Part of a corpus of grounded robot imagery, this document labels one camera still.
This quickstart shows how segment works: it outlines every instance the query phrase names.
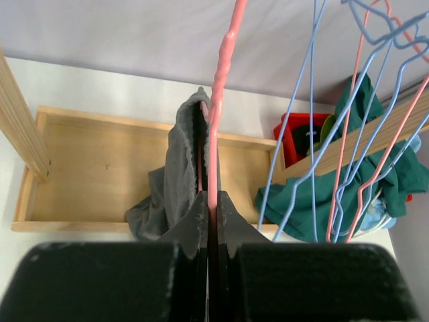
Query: gray cloth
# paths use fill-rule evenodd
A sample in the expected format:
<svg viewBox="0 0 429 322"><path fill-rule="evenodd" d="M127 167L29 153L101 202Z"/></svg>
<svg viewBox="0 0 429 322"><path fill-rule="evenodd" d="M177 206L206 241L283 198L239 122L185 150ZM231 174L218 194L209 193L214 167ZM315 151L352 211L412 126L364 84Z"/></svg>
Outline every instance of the gray cloth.
<svg viewBox="0 0 429 322"><path fill-rule="evenodd" d="M137 240L155 240L172 228L196 197L196 165L192 114L200 111L200 102L209 105L203 88L180 106L176 124L168 134L166 165L147 174L151 195L125 212L129 228ZM204 143L204 163L208 168L208 139Z"/></svg>

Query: red object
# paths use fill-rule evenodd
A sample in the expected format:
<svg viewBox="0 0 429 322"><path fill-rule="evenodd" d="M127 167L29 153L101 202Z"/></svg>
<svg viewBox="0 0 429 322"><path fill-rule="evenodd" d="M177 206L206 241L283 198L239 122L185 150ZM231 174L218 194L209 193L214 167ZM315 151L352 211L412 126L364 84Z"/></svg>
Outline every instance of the red object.
<svg viewBox="0 0 429 322"><path fill-rule="evenodd" d="M282 122L277 125L274 129L274 137L277 140L279 138L280 129L286 114L282 115ZM325 113L313 113L313 124L318 127L322 127L324 120L329 116ZM309 113L290 113L288 123L283 135L283 151L284 151L284 164L285 167L289 167L294 163L305 158L296 153L294 140L292 139L292 131L301 125L310 125L310 114Z"/></svg>

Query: wooden tray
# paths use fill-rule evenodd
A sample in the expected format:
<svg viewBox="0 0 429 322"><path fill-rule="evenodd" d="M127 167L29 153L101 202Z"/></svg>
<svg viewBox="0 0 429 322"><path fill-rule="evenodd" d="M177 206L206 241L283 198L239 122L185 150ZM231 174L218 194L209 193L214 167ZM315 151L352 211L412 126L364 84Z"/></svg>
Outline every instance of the wooden tray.
<svg viewBox="0 0 429 322"><path fill-rule="evenodd" d="M149 195L147 173L164 165L172 125L53 107L40 107L36 123L51 156L49 181L25 169L12 230L129 231L124 212ZM250 223L275 145L219 134L222 189Z"/></svg>

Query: table surface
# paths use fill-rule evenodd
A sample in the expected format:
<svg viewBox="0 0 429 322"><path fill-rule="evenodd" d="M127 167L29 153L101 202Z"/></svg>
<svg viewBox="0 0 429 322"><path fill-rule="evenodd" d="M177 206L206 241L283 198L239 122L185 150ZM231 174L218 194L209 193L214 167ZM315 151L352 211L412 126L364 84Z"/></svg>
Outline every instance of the table surface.
<svg viewBox="0 0 429 322"><path fill-rule="evenodd" d="M33 115L38 105L47 105L134 117L162 123L175 122L180 104L193 94L198 85L116 74L84 68L73 68L7 59ZM204 87L210 96L210 87ZM246 136L272 138L290 100L268 95L225 90L220 131ZM293 111L307 112L309 103L295 101ZM315 104L315 111L332 113L329 105ZM128 233L16 233L10 230L21 184L24 163L0 133L0 294L3 294L13 271L24 254L34 245L56 241L131 241ZM283 234L282 242L294 239ZM383 246L394 256L389 232L378 232L356 238Z"/></svg>

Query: wooden beam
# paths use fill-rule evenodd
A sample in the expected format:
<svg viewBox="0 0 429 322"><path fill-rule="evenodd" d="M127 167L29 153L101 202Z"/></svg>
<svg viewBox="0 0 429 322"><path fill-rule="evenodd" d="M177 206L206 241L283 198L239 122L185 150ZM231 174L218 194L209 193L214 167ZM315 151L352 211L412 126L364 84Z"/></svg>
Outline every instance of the wooden beam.
<svg viewBox="0 0 429 322"><path fill-rule="evenodd" d="M385 149L389 145L394 133L396 132L397 128L400 125L401 120L404 118L404 115L406 114L406 111L408 110L409 106L410 106L410 101L400 105L399 107L394 108L394 110L390 113L389 117L386 119L386 122L381 127L379 133L375 137L373 143L369 147L369 150L366 153L366 156L374 152L380 151L382 149ZM421 122L421 120L424 118L424 116L427 114L428 111L429 111L429 91L425 91L423 92L422 96L418 100L416 106L411 112L411 115L408 117L408 120L404 125L404 127L402 128L401 134L397 139L397 142L408 139L415 131L415 129L417 128L417 126L419 125L419 123ZM373 121L366 124L362 133L361 141L359 142L359 146L357 148L357 153L355 155L354 161L359 159L359 157L361 156L364 147L367 145L369 138L371 137L371 134L378 126L380 119L381 117L378 117L377 119L374 119ZM427 129L429 129L429 122L426 122L426 124L423 126L423 128L420 131L426 131ZM347 164L350 163L351 156L359 135L359 130L360 129L356 129L355 131L347 134L347 139L346 139L345 149L343 154L343 166L346 166ZM337 140L329 144L328 148L326 149L326 152L324 153L324 156L322 157L318 166L316 167L315 174L317 176L322 176L326 173L336 170L340 148L341 148L341 140ZM287 178L301 177L308 172L310 165L311 165L311 160L310 160L310 157L307 156L305 159L291 165L285 170L281 172L277 172L273 176L273 183L284 184L286 183Z"/></svg>
<svg viewBox="0 0 429 322"><path fill-rule="evenodd" d="M1 49L0 129L34 176L40 182L48 181L48 150Z"/></svg>

